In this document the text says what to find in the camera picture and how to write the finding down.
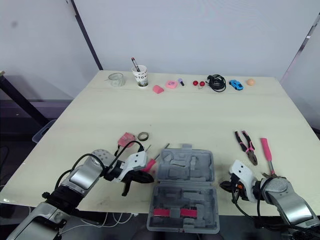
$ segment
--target white wall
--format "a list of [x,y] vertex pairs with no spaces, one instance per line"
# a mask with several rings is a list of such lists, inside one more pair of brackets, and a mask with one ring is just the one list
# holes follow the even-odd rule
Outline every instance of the white wall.
[[[71,4],[0,2],[0,70],[30,100],[73,99],[97,73]],[[2,99],[8,98],[0,91]]]
[[107,70],[281,79],[319,0],[75,0]]
[[320,23],[282,86],[309,124],[320,129]]

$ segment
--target tape roll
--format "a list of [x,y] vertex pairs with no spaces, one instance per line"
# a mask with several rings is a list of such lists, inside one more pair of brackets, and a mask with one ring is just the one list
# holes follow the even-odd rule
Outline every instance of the tape roll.
[[148,140],[148,138],[149,138],[149,133],[147,133],[146,131],[140,132],[138,134],[138,139],[142,142]]

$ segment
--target blue toy car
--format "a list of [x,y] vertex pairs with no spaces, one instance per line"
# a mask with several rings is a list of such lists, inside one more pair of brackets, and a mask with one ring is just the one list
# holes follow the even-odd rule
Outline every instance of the blue toy car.
[[229,81],[229,84],[232,86],[232,87],[234,87],[234,89],[236,89],[236,90],[242,90],[242,89],[244,89],[244,86],[242,86],[242,84],[239,82],[239,81],[237,81],[237,80],[230,80]]

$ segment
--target small beige ball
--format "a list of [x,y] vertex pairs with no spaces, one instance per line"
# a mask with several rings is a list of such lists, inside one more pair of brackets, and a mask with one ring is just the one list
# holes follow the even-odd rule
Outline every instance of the small beige ball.
[[246,84],[248,84],[249,86],[253,86],[255,85],[256,81],[253,78],[250,78],[246,81]]

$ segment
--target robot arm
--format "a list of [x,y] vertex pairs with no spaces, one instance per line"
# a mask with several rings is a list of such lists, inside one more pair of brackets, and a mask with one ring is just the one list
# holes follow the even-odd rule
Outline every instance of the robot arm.
[[103,172],[101,163],[89,156],[83,165],[76,167],[51,194],[45,192],[42,196],[46,199],[41,202],[29,216],[9,235],[7,240],[59,240],[59,229],[62,228],[71,215],[77,211],[81,200],[103,177],[112,182],[124,182],[122,193],[126,196],[131,181],[138,183],[152,183],[153,177],[143,171],[146,166],[147,154],[140,151],[129,156],[126,162],[116,161],[115,156],[103,149],[97,149],[92,154],[98,157],[106,171]]
[[274,177],[258,181],[251,170],[239,160],[236,160],[229,170],[231,181],[225,181],[220,186],[237,194],[236,199],[256,203],[261,196],[270,205],[275,205],[286,225],[301,228],[320,228],[320,220],[308,203],[295,193],[291,183],[283,177]]

